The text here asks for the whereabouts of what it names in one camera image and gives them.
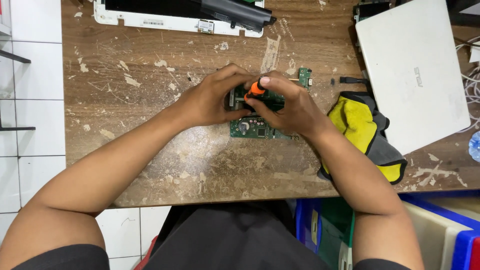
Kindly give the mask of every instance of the white cable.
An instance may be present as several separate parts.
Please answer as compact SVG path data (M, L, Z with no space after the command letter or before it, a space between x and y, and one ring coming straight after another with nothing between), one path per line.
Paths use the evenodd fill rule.
M474 37L472 38L471 40L469 40L469 42L472 42L476 39L479 39L480 36L478 37ZM458 51L461 47L465 46L465 44L460 44L458 46L456 46L456 50ZM471 103L480 103L480 89L478 88L478 83L480 83L480 66L477 66L476 68L474 68L470 74L468 76L462 74L462 77L464 77L466 80L465 80L465 83L464 83L464 90L465 90L465 97L467 98L467 104L471 104ZM475 122L468 128L464 129L464 130L461 130L459 131L458 133L462 133L462 132L465 132L465 131L468 131L470 129L472 129L473 127L476 127L477 124L480 124L480 118L477 118L477 117L474 117L471 113L469 113L469 116L470 116L470 119L471 120L474 120Z

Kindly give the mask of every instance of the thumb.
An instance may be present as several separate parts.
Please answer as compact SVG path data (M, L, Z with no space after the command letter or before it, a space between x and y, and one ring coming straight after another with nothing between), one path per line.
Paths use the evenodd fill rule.
M257 112L257 114L265 118L267 122L273 125L275 125L278 122L277 121L278 116L272 110L267 108L267 106L263 102L259 101L258 99L249 98L247 100L247 104L252 106Z
M225 120L226 121L238 120L238 119L240 119L242 117L245 117L245 116L247 116L251 113L252 112L247 110L247 109L228 111L225 114Z

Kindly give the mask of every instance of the black shirt sleeve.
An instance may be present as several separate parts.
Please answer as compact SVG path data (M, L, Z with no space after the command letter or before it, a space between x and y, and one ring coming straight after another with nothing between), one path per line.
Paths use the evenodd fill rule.
M109 270L108 255L96 245L59 247L35 256L12 270Z
M389 260L365 259L359 261L353 270L410 270L410 268Z

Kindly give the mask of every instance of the orange screwdriver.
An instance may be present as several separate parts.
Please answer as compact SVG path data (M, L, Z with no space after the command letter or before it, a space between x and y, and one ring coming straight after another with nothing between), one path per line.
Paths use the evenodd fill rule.
M258 82L255 82L254 84L252 84L252 86L250 87L250 90L248 90L248 93L243 96L243 99L245 101L247 101L247 99L249 98L254 98L258 95L265 93L266 88L264 88L260 84L260 79L262 79L263 77L265 76L261 76L260 78L258 78Z

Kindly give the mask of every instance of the worn desk surface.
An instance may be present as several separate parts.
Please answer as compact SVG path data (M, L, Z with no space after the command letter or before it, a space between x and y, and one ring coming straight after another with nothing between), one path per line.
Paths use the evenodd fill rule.
M63 0L67 163L138 126L231 62L255 74L275 68L290 77L299 67L311 68L311 94L327 112L340 91L364 91L361 85L330 85L331 78L360 76L349 34L354 3L269 0L277 23L262 38L245 38L101 25L91 17L92 3L79 8ZM74 17L77 12L83 15ZM466 39L480 30L454 27L454 33ZM468 70L465 52L459 55ZM480 108L472 109L479 115ZM480 188L480 164L467 152L473 132L406 155L405 178L395 189ZM233 139L228 124L197 127L172 140L115 205L336 196L329 182L316 177L319 166L303 140Z

